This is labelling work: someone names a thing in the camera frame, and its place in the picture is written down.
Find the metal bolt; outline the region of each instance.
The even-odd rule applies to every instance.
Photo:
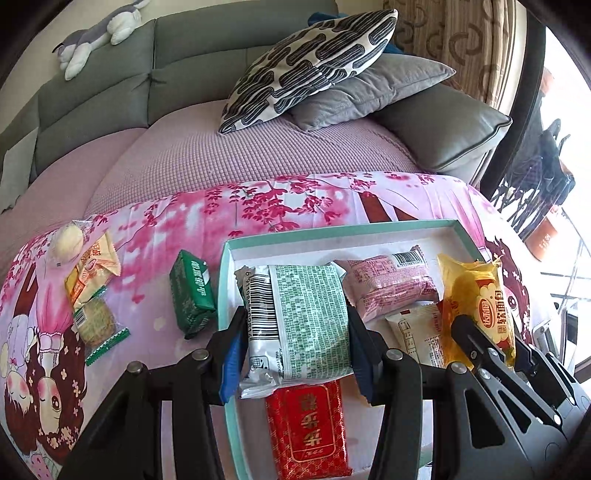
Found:
[[[465,374],[468,371],[466,365],[464,365],[462,362],[453,362],[451,364],[451,369],[454,373],[457,373],[458,375]]]
[[[193,360],[207,360],[209,357],[209,352],[205,350],[205,348],[198,348],[197,350],[194,350],[193,353],[191,353],[191,357]]]
[[[390,350],[388,350],[386,352],[386,356],[390,360],[394,360],[395,362],[398,362],[399,360],[402,360],[402,358],[403,358],[402,352],[396,348],[391,348]]]
[[[144,369],[144,364],[140,361],[134,360],[127,364],[127,371],[130,374],[138,375]]]
[[[484,368],[479,368],[478,369],[478,374],[484,378],[485,380],[490,380],[491,379],[491,374],[488,372],[488,370],[485,370]]]

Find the floral tablecloth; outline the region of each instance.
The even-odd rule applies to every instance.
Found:
[[[523,338],[531,342],[531,328],[555,314],[538,267],[491,204],[452,177],[391,171],[283,176],[179,193],[92,216],[85,249],[109,230],[122,274],[109,283],[106,301],[131,336],[90,367],[84,364],[63,287],[73,263],[49,267],[46,252],[53,232],[33,238],[14,259],[0,290],[0,423],[31,470],[39,478],[55,479],[128,362],[160,367],[205,346],[215,326],[190,341],[176,326],[168,272],[180,249],[206,260],[216,281],[229,238],[443,218],[460,220],[485,258],[503,256],[509,305],[521,321]],[[218,434],[223,422],[215,415]],[[218,444],[223,441],[218,436]],[[231,456],[223,450],[227,466]],[[164,468],[169,478],[171,457],[164,458]]]

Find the sofa backrest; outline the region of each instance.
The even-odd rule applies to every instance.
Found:
[[[6,151],[36,127],[33,177],[95,138],[227,98],[258,56],[306,28],[314,12],[338,8],[335,0],[256,0],[146,23],[94,51],[74,79],[59,73],[39,89],[0,134],[0,175]]]

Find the curtain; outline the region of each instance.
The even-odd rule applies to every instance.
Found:
[[[444,83],[498,108],[513,54],[515,0],[384,0],[395,44],[457,73]]]

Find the gray and white plush toy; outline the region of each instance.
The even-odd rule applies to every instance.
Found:
[[[111,42],[117,45],[129,37],[142,24],[139,9],[148,5],[150,0],[135,0],[132,4],[119,7],[103,20],[88,30],[77,30],[68,35],[57,50],[60,68],[65,70],[66,80],[71,80],[80,73],[93,50]]]

